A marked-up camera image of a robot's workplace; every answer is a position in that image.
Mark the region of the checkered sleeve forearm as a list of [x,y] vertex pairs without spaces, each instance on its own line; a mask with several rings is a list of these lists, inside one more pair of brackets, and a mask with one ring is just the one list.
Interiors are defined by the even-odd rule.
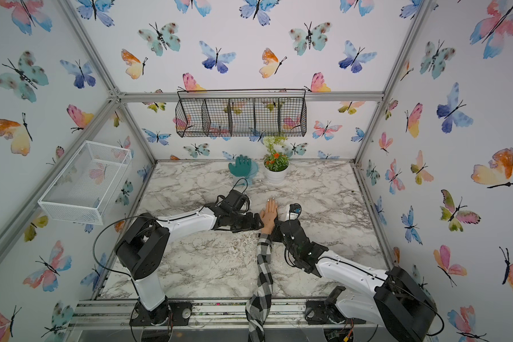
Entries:
[[270,235],[260,234],[257,243],[258,277],[256,289],[246,303],[248,341],[265,341],[264,324],[272,307],[273,277],[271,271],[272,241]]

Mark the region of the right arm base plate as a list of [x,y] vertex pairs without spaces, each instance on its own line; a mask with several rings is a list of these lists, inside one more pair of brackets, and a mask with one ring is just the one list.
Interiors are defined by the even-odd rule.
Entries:
[[365,324],[366,321],[357,318],[348,318],[344,316],[336,303],[330,301],[306,301],[304,311],[304,319],[309,325],[325,325],[325,324]]

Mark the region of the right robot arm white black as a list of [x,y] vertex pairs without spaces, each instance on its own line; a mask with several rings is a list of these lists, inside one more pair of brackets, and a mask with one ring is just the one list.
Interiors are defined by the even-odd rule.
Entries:
[[314,324],[360,319],[385,328],[397,341],[424,341],[437,307],[406,270],[374,269],[312,242],[298,219],[275,221],[274,242],[285,246],[288,262],[337,287],[306,320]]

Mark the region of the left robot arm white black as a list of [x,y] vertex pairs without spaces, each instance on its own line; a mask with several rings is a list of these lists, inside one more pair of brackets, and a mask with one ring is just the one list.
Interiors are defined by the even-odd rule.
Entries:
[[197,210],[169,217],[150,213],[137,216],[114,247],[122,266],[128,270],[138,301],[130,318],[132,327],[185,326],[189,319],[182,312],[190,304],[170,304],[158,276],[158,267],[168,243],[184,237],[224,227],[229,232],[259,230],[264,223],[259,214],[249,211],[248,196],[231,190]]

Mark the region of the mannequin hand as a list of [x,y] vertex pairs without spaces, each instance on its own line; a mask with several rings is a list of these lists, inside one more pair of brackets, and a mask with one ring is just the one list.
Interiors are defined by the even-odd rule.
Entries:
[[275,228],[275,220],[277,218],[277,202],[274,198],[269,198],[266,201],[265,208],[261,211],[260,217],[264,226],[261,229],[263,235],[271,235]]

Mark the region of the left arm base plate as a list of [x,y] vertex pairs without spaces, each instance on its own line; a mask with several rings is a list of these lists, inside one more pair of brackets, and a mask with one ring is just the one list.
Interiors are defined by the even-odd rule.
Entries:
[[187,326],[191,316],[192,302],[165,301],[153,311],[147,310],[141,302],[137,302],[129,325],[132,327]]

